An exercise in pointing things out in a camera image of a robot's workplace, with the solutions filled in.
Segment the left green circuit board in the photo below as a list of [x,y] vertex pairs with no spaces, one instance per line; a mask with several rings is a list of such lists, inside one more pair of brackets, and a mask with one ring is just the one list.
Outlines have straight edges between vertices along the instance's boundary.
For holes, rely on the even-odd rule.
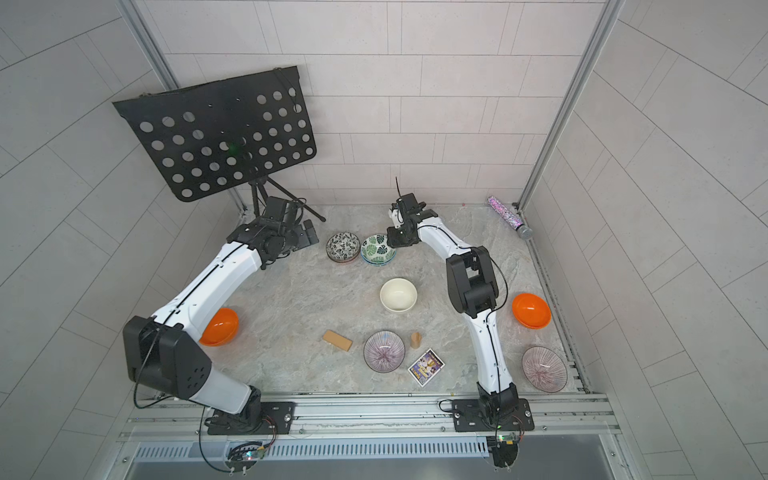
[[226,455],[225,464],[231,471],[247,472],[265,457],[267,450],[263,442],[249,441],[232,447]]

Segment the purple striped bowl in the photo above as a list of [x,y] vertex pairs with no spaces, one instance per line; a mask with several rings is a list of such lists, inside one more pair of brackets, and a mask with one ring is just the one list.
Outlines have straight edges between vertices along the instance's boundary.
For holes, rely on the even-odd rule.
[[565,363],[554,351],[546,347],[529,348],[522,357],[522,368],[531,385],[545,393],[558,393],[568,383]]
[[365,342],[363,358],[366,365],[374,372],[391,373],[404,361],[405,344],[395,332],[378,331]]

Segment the black perforated music stand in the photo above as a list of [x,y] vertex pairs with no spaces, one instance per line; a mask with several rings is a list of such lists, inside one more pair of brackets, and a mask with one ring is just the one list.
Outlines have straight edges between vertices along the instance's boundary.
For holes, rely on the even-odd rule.
[[193,202],[273,175],[318,153],[297,67],[116,101],[172,194]]

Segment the orange bowl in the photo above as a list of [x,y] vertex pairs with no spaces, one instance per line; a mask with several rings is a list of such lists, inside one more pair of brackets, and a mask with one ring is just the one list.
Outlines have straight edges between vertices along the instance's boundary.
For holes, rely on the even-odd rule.
[[232,341],[239,330],[239,317],[230,308],[219,309],[205,328],[199,343],[218,347]]
[[552,314],[549,305],[532,293],[520,293],[512,302],[514,318],[524,327],[539,330],[549,325]]

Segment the small wooden cylinder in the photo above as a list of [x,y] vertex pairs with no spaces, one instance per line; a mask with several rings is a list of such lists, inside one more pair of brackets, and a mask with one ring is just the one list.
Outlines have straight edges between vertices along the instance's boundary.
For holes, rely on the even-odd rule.
[[413,332],[410,336],[410,346],[412,349],[418,349],[421,346],[422,335],[419,332]]

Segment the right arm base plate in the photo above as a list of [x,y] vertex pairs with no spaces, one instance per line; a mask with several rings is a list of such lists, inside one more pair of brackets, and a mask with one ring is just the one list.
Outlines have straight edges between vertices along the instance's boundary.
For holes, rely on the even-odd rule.
[[527,399],[520,398],[513,407],[495,407],[480,399],[453,399],[447,408],[457,432],[524,432],[533,431],[535,423]]

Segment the right green circuit board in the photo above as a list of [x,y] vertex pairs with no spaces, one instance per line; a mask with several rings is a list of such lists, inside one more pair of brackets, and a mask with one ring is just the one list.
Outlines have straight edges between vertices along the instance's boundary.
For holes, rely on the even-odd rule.
[[519,445],[515,440],[504,440],[497,436],[486,438],[488,452],[493,466],[507,469],[514,465],[519,455]]

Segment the right orange bowl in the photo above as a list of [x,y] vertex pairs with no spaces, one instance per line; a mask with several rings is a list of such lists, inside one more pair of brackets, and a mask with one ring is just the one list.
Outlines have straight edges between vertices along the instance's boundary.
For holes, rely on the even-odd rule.
[[549,305],[532,293],[520,293],[512,302],[514,318],[524,327],[539,330],[549,325],[552,314]]

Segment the green circuit board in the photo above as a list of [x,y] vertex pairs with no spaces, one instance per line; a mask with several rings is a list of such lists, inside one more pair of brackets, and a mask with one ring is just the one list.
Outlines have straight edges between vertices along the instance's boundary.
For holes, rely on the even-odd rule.
[[265,457],[267,450],[263,442],[249,441],[232,447],[226,455],[225,464],[231,471],[247,472]]
[[515,440],[504,440],[497,436],[486,438],[488,452],[493,466],[507,469],[514,465],[519,455],[519,445]]

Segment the black white patterned bowl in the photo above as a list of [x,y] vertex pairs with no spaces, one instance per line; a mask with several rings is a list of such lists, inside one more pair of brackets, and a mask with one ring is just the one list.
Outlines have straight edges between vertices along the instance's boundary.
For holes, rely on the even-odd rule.
[[361,242],[354,233],[339,232],[329,238],[325,250],[328,258],[333,262],[348,263],[359,256]]

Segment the cream bowl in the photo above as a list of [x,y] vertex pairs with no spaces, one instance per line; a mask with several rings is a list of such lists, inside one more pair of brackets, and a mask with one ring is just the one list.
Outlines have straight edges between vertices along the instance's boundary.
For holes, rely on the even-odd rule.
[[412,282],[405,278],[388,280],[380,289],[380,302],[385,309],[403,313],[412,309],[418,299],[418,292]]

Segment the purple playing card box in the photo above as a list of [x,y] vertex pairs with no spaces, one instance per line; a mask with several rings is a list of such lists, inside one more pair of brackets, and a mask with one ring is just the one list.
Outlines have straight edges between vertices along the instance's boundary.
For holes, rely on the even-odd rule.
[[408,368],[408,373],[420,387],[426,386],[445,366],[433,349],[425,351]]

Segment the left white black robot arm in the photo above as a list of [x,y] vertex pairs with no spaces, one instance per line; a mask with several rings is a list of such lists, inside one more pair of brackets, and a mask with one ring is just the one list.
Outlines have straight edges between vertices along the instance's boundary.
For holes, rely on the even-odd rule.
[[250,431],[263,421],[261,393],[218,371],[200,341],[210,321],[252,274],[314,245],[318,237],[304,219],[303,200],[270,197],[264,212],[238,226],[217,256],[172,301],[123,328],[129,379],[213,409],[231,421],[228,432]]

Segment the aluminium mounting rail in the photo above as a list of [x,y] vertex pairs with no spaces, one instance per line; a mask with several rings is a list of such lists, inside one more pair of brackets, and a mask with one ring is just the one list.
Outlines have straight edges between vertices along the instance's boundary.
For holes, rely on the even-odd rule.
[[281,440],[621,431],[604,394],[524,393],[516,410],[490,422],[480,419],[473,394],[266,394],[262,403],[281,427]]

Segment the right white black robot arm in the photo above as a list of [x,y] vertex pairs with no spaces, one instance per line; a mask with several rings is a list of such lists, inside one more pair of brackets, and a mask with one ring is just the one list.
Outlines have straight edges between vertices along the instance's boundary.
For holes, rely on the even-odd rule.
[[459,239],[433,210],[412,193],[391,206],[393,225],[387,244],[395,249],[424,243],[445,261],[451,305],[467,323],[478,366],[480,404],[488,420],[498,420],[519,404],[517,387],[506,366],[496,322],[500,295],[496,264],[483,246]]

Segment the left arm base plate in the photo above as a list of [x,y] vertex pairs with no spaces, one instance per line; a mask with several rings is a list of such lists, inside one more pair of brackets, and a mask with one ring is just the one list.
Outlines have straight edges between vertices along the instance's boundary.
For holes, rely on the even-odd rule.
[[208,435],[283,435],[294,418],[294,402],[261,402],[247,405],[240,414],[215,410],[203,420]]

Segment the purple glitter tube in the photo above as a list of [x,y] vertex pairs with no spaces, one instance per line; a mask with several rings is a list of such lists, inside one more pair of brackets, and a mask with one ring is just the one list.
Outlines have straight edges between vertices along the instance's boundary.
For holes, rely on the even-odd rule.
[[487,198],[489,206],[517,233],[522,240],[528,240],[533,236],[533,230],[513,210],[507,208],[495,196]]

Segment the left orange bowl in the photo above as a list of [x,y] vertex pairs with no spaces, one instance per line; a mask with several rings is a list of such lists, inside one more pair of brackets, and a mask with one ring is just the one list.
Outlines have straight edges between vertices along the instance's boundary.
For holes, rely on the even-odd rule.
[[218,347],[232,341],[239,330],[239,317],[230,308],[219,309],[205,328],[199,343]]

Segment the wooden rectangular block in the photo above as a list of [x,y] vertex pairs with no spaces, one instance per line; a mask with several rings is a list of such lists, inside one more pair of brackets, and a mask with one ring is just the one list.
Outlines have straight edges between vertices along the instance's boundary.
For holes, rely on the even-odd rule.
[[333,345],[333,346],[335,346],[335,347],[337,347],[337,348],[339,348],[339,349],[341,349],[341,350],[343,350],[345,352],[348,352],[351,349],[352,344],[353,344],[353,342],[350,339],[348,339],[347,337],[344,337],[344,336],[342,336],[342,335],[340,335],[340,334],[338,334],[338,333],[336,333],[336,332],[334,332],[332,330],[327,330],[323,334],[322,339],[324,341],[326,341],[327,343],[329,343],[329,344],[331,344],[331,345]]

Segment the green leaf bowl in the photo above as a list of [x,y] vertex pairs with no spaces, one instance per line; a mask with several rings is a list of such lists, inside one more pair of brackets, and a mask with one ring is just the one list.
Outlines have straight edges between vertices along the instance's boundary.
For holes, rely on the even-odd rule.
[[378,250],[365,250],[362,252],[363,259],[375,266],[383,266],[391,262],[396,255],[396,251],[392,249],[384,249],[381,252]]
[[387,235],[386,234],[375,234],[372,236],[367,237],[361,244],[361,255],[362,252],[365,250],[378,250],[381,252],[384,249],[392,249],[388,243],[387,243]]

